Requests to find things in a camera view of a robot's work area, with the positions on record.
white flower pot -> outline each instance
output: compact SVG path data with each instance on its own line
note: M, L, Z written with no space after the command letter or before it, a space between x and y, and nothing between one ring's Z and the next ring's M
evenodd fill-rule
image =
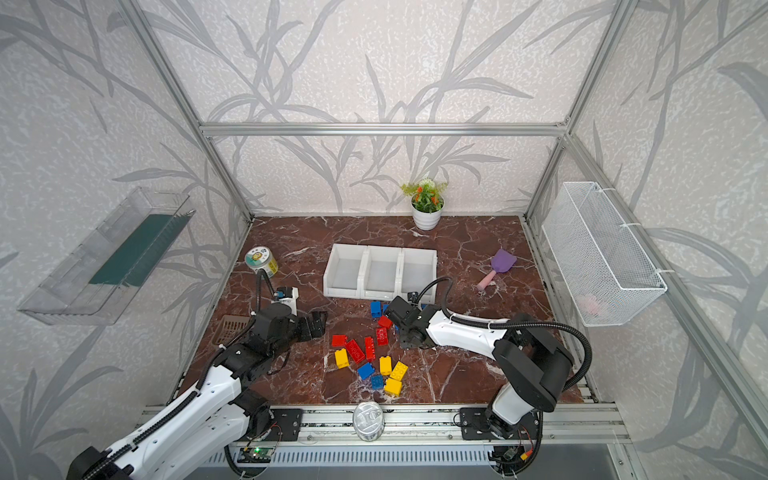
M424 212L415 209L413 204L411 204L411 212L413 212L413 222L420 230L431 230L435 228L435 225L437 225L440 220L442 208L431 214L425 214Z

toy block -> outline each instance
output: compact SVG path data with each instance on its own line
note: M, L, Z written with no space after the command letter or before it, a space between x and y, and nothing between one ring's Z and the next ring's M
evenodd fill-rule
M372 362L376 359L376 351L373 349L373 337L366 337L366 360Z
M397 365L395 365L394 370L392 373L389 374L389 378L395 379L395 380L402 380L402 377L406 374L408 371L408 366L403 362L397 362Z
M376 329L376 342L381 345L389 345L389 338L386 335L386 328L381 327Z
M336 366L338 366L339 369L349 366L349 358L346 356L346 350L341 349L336 351Z
M346 351L349 352L355 363L360 363L362 359L366 358L365 353L362 352L360 345L355 340L350 340L346 343Z
M371 386L374 390L381 390L384 388L384 377L376 373L371 377Z
M346 335L334 335L331 337L331 346L344 346L346 344Z
M392 378L388 378L386 380L386 385L384 385L384 391L392 396L400 396L400 391L402 390L402 382L398 382L397 380L394 380Z
M390 320L387 315L382 315L382 317L379 319L379 326L383 326L384 328L388 329L392 325L392 320Z
M376 369L373 368L373 365L370 363L366 363L365 365L360 366L360 368L357 369L358 374L360 374L360 378L365 380L376 371Z
M382 315L382 303L376 300L375 302L371 302L371 316L375 319L379 318Z
M382 375L389 375L390 373L392 373L392 357L391 356L379 357L379 371L381 371Z

wall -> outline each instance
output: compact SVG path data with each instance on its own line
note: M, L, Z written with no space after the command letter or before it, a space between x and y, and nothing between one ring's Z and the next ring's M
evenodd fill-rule
M205 121L552 123L567 115L614 0L141 4ZM404 213L398 185L424 175L450 180L446 213L516 214L553 144L232 137L218 147L259 214Z
M634 12L576 133L768 391L768 4L689 3ZM549 200L564 178L582 179L563 173ZM621 407L652 478L768 478L764 454L663 300L589 336L601 399Z
M0 5L0 478L62 478L167 401L246 224L111 2ZM113 326L16 311L137 186L197 209Z

potted plant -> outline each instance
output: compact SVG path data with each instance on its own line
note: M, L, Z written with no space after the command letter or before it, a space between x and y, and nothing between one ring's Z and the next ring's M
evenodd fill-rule
M445 205L440 194L447 186L447 182L437 184L432 178L424 178L400 187L406 198L411 199L413 221L420 230L431 230L437 225Z

purple spatula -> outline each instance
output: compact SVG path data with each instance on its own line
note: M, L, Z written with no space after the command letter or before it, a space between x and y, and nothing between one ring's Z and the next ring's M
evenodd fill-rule
M507 250L502 248L498 249L498 252L496 252L493 258L491 258L491 268L493 270L491 270L491 272L486 275L484 279L480 280L480 283L478 283L475 288L482 292L485 290L491 280L493 280L493 277L496 276L496 273L506 272L512 268L512 265L515 265L516 261L518 261L518 258L509 253Z

